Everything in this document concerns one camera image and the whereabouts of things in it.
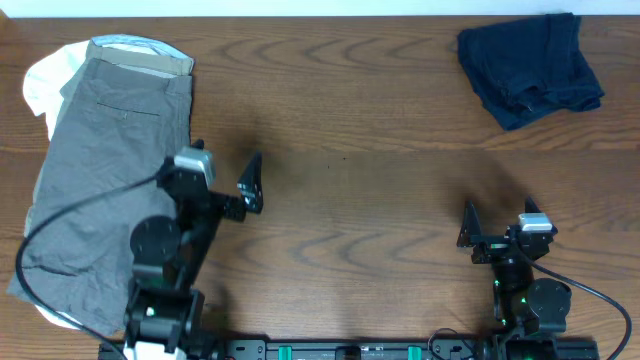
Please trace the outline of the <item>navy blue shorts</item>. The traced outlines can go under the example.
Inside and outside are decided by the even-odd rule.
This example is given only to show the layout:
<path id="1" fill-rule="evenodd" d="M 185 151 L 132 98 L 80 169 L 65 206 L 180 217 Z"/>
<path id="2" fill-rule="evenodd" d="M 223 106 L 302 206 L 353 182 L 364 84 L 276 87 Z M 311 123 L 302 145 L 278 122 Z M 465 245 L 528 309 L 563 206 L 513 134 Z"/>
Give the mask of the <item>navy blue shorts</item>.
<path id="1" fill-rule="evenodd" d="M 503 130 L 601 106 L 604 91 L 580 50 L 581 22 L 572 13 L 547 14 L 458 34 L 458 61 Z"/>

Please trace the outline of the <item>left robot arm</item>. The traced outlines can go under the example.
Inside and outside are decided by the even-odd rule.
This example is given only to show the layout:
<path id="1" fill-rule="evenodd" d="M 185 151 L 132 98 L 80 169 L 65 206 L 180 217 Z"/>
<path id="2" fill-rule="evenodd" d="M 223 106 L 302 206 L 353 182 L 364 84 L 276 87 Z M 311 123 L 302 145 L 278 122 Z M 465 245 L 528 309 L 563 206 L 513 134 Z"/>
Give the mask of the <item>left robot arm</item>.
<path id="1" fill-rule="evenodd" d="M 154 177 L 175 202 L 173 216 L 142 220 L 130 236 L 132 293 L 125 310 L 123 354 L 129 360 L 223 359 L 218 335 L 201 327 L 205 297 L 194 283 L 222 220 L 261 213 L 262 155 L 237 181 L 238 195 L 212 190 L 213 155 L 203 141 L 164 160 Z"/>

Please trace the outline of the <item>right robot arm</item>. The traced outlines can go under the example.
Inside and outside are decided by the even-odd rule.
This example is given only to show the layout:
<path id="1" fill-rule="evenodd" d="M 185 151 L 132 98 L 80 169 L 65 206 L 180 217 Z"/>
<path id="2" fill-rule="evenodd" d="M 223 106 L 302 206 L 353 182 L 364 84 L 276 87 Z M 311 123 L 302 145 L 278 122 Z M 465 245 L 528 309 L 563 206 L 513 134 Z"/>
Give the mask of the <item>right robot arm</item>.
<path id="1" fill-rule="evenodd" d="M 518 222 L 502 235 L 483 232 L 471 201 L 465 202 L 456 246 L 470 248 L 474 264 L 494 274 L 494 317 L 500 329 L 479 341 L 479 359 L 557 359 L 555 336 L 566 331 L 572 292 L 551 278 L 535 278 L 535 261 L 549 252 L 557 228 L 528 198 Z"/>

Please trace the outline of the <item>khaki shorts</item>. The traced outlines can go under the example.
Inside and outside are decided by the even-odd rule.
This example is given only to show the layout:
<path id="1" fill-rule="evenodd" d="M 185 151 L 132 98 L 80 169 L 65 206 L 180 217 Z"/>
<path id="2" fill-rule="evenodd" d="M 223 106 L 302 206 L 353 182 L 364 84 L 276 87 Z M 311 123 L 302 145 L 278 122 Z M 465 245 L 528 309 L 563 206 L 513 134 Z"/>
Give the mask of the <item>khaki shorts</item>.
<path id="1" fill-rule="evenodd" d="M 194 60 L 184 54 L 179 57 L 173 57 L 170 52 L 149 42 L 134 43 L 134 46 L 141 47 L 143 51 L 125 50 L 116 48 L 112 44 L 99 45 L 96 40 L 89 41 L 85 52 L 85 61 L 60 90 L 63 102 L 56 118 L 55 126 L 60 123 L 71 105 L 74 93 L 87 70 L 89 61 L 92 59 L 106 61 L 121 68 L 164 78 L 186 76 L 192 73 Z"/>

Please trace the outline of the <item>grey shorts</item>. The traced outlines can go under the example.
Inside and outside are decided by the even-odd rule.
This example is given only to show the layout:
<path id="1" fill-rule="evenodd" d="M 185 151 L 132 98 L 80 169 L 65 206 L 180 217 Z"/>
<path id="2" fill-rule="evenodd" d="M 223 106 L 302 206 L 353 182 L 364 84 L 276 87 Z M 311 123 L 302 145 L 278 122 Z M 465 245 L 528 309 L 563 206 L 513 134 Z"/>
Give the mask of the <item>grey shorts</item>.
<path id="1" fill-rule="evenodd" d="M 56 126 L 41 168 L 22 271 L 54 310 L 102 335 L 123 329 L 132 277 L 130 235 L 173 200 L 137 183 L 190 142 L 192 78 L 92 59 Z"/>

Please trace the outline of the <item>white garment under pile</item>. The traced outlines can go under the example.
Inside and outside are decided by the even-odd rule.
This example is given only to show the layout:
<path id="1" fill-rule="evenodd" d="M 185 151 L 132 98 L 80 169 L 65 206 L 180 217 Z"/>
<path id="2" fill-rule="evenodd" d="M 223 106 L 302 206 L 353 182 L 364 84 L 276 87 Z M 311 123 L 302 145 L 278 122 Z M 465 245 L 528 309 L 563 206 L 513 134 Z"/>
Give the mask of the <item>white garment under pile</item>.
<path id="1" fill-rule="evenodd" d="M 86 59 L 90 40 L 65 45 L 32 65 L 23 81 L 23 97 L 35 116 L 44 115 L 51 140 L 64 101 L 60 90 L 76 74 Z"/>

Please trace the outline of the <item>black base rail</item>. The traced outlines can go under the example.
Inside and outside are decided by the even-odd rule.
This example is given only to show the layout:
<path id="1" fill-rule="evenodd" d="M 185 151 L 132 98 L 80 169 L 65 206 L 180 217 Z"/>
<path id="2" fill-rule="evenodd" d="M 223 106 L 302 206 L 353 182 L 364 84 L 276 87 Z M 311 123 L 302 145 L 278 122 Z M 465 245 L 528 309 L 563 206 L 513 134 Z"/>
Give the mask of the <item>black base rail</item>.
<path id="1" fill-rule="evenodd" d="M 229 360 L 430 360 L 430 359 L 570 359 L 596 360 L 593 341 L 511 341 L 507 353 L 479 347 L 471 339 L 436 337 L 427 342 L 286 342 L 231 340 L 216 348 L 211 359 Z"/>

